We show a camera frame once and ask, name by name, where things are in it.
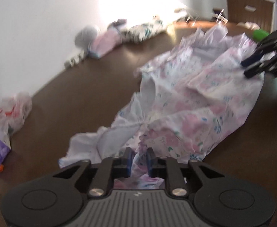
white fabric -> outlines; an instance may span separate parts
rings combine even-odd
[[[116,182],[116,187],[154,189],[162,180],[146,174],[147,147],[157,156],[180,162],[203,160],[243,125],[263,85],[263,75],[246,79],[240,66],[256,44],[244,34],[226,35],[227,28],[220,25],[206,34],[198,29],[144,65],[139,69],[140,92],[119,111],[111,127],[75,135],[59,166],[80,159],[98,163],[131,147],[138,153],[131,178]]]
[[[237,25],[245,27],[245,28],[253,30],[253,31],[261,29],[261,27],[259,27],[258,24],[253,23],[253,22],[246,22],[246,23],[240,22]]]
[[[135,44],[139,44],[151,37],[156,36],[166,29],[167,25],[164,25],[163,21],[154,19],[151,22],[136,25],[131,27],[130,29],[125,28],[120,32],[123,38],[123,42],[132,42]]]

brown floor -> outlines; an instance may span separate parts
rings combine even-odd
[[[205,29],[212,26],[206,23]],[[249,30],[229,25],[229,35]],[[86,60],[47,84],[33,97],[33,110],[12,137],[13,151],[0,178],[16,185],[58,169],[72,135],[109,126],[139,90],[133,71],[170,50],[195,28],[177,25],[141,45],[123,45],[100,60]],[[266,76],[259,100],[244,126],[205,159],[224,173],[268,189],[277,202],[277,79]]]

crumpled cloth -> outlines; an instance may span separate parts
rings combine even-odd
[[[140,92],[121,109],[112,125],[97,133],[73,136],[64,167],[78,160],[99,163],[121,156],[127,147],[137,154],[131,177],[115,181],[116,188],[157,189],[163,180],[149,178],[146,149],[186,163],[203,160],[217,144],[242,126],[254,107],[263,75],[246,79],[241,61],[256,44],[245,34],[228,37],[217,25],[204,34],[183,38],[180,45],[143,67]]]
[[[258,24],[253,23],[253,22],[246,22],[246,23],[240,22],[237,25],[245,27],[245,28],[253,30],[253,31],[261,29],[261,27],[259,27]]]
[[[166,31],[167,25],[164,25],[162,20],[154,19],[151,22],[133,26],[129,29],[122,29],[121,35],[123,42],[132,42],[140,44],[143,41],[150,39],[157,34]]]
[[[98,35],[94,39],[91,46],[87,49],[88,55],[91,58],[100,59],[121,43],[120,32],[115,27],[109,27],[105,33]]]

